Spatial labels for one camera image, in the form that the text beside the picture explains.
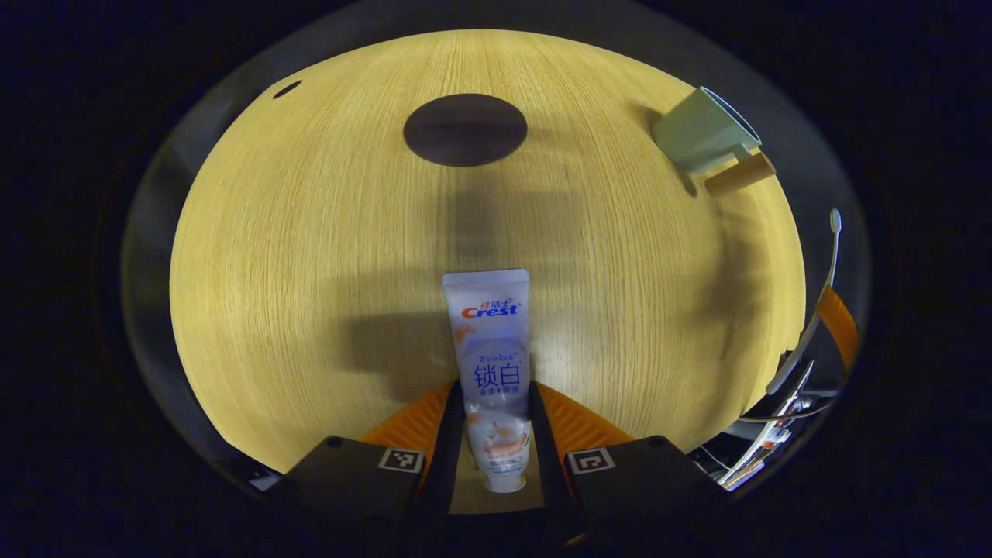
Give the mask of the pale green cup wooden handle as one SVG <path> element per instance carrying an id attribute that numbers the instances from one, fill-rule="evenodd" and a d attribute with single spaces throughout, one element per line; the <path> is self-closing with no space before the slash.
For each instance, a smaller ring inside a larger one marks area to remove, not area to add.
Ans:
<path id="1" fill-rule="evenodd" d="M 692 91 L 649 128 L 656 147 L 680 172 L 702 174 L 735 163 L 704 180 L 713 198 L 771 179 L 777 169 L 760 151 L 757 130 L 726 100 L 705 86 Z"/>

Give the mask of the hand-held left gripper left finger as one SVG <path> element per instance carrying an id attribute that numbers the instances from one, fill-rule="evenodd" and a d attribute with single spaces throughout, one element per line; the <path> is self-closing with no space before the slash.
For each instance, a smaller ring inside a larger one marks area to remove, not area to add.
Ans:
<path id="1" fill-rule="evenodd" d="M 430 537 L 450 512 L 464 421 L 460 384 L 439 386 L 358 440 L 320 441 L 270 500 L 338 537 Z"/>

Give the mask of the white toothpaste tube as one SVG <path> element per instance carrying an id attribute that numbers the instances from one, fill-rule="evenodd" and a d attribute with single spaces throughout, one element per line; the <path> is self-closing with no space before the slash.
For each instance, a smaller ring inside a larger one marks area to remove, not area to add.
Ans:
<path id="1" fill-rule="evenodd" d="M 449 273 L 442 286 L 472 456 L 487 490 L 520 491 L 532 440 L 530 275 Z"/>

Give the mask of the white toothbrush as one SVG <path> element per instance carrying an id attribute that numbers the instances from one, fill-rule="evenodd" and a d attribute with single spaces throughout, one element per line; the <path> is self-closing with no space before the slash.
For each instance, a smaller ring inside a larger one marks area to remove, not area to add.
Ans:
<path id="1" fill-rule="evenodd" d="M 830 209 L 829 213 L 829 225 L 830 232 L 832 232 L 832 257 L 830 257 L 830 265 L 828 268 L 828 275 L 826 275 L 825 283 L 823 283 L 821 293 L 819 293 L 818 300 L 816 300 L 814 314 L 809 318 L 808 324 L 805 326 L 803 333 L 798 339 L 797 345 L 794 350 L 791 350 L 789 356 L 786 360 L 780 364 L 777 372 L 772 378 L 772 381 L 766 385 L 766 395 L 776 394 L 783 386 L 784 382 L 791 376 L 794 368 L 800 363 L 801 358 L 807 352 L 809 343 L 814 339 L 816 331 L 818 331 L 818 326 L 821 324 L 821 317 L 819 317 L 818 304 L 821 303 L 822 298 L 825 296 L 828 287 L 832 288 L 834 284 L 834 279 L 836 275 L 837 261 L 839 261 L 839 243 L 840 236 L 842 232 L 842 216 L 837 208 Z"/>

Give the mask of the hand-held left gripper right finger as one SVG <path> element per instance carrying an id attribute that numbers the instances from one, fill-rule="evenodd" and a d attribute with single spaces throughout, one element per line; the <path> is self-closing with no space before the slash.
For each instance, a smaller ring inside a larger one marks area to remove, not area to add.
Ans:
<path id="1" fill-rule="evenodd" d="M 634 438 L 539 382 L 530 412 L 555 543 L 696 543 L 730 504 L 730 492 L 663 436 Z"/>

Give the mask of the dark round coaster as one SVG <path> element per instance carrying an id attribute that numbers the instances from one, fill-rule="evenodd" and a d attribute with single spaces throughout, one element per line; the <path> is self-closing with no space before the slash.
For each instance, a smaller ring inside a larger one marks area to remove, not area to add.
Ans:
<path id="1" fill-rule="evenodd" d="M 484 93 L 456 93 L 412 111 L 403 139 L 425 161 L 460 168 L 506 158 L 528 131 L 524 113 L 510 102 Z"/>

